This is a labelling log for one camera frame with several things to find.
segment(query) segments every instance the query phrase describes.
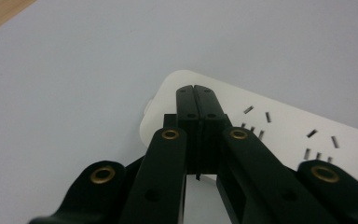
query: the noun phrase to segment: outlet slot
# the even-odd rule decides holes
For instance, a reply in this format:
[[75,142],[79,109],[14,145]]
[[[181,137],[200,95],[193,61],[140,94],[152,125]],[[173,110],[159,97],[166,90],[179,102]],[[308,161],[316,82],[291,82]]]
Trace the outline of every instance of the outlet slot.
[[334,148],[339,148],[337,138],[335,136],[331,136],[331,140],[333,141]]
[[251,105],[251,106],[249,106],[247,109],[245,109],[245,110],[243,111],[243,113],[244,113],[244,114],[247,114],[247,113],[251,112],[251,110],[253,110],[253,109],[254,109],[254,107]]
[[260,141],[262,141],[262,140],[263,140],[263,136],[264,136],[264,131],[261,130],[261,131],[260,131],[260,134],[258,135],[258,139],[260,139]]
[[267,123],[271,123],[271,116],[269,115],[269,112],[266,112],[266,119]]
[[304,160],[308,160],[310,158],[310,148],[307,148],[305,150],[305,154],[304,154]]
[[314,136],[318,131],[316,129],[312,130],[312,132],[310,132],[309,134],[307,134],[308,138],[311,138],[312,136]]

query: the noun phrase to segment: screw hole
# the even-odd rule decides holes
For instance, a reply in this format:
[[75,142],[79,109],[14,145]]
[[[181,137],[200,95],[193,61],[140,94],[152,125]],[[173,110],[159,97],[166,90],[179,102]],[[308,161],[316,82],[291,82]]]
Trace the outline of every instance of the screw hole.
[[116,172],[112,166],[104,166],[92,172],[89,179],[94,184],[104,184],[113,179],[115,174]]
[[339,175],[336,172],[322,165],[312,166],[310,171],[315,177],[327,183],[336,183],[339,180]]
[[176,130],[167,130],[162,133],[162,137],[168,140],[173,140],[179,137],[179,132]]
[[248,134],[243,130],[233,130],[229,134],[235,139],[245,139],[248,137]]

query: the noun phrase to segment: power outlet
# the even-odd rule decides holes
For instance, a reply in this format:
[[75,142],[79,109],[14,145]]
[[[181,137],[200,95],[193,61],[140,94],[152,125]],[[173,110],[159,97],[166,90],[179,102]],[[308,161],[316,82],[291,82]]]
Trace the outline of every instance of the power outlet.
[[176,113],[175,92],[186,85],[212,89],[232,124],[254,132],[284,165],[296,170],[303,161],[323,160],[358,179],[357,129],[186,70],[167,76],[148,104],[140,126],[145,145],[164,114]]

